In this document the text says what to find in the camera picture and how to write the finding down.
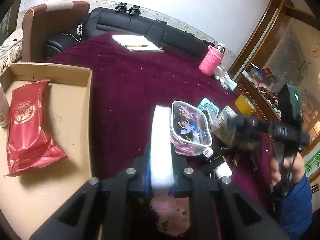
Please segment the person's right hand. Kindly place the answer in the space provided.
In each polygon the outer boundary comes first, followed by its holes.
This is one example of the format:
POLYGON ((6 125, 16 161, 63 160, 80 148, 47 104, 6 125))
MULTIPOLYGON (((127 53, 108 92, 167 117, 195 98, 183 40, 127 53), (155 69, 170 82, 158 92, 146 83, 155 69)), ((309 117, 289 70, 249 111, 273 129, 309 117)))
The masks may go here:
POLYGON ((292 173, 292 182, 297 184, 305 175, 305 167, 303 157, 297 152, 295 157, 286 157, 280 164, 275 158, 271 158, 270 172, 271 185, 275 186, 281 181, 281 172, 289 170, 292 173))

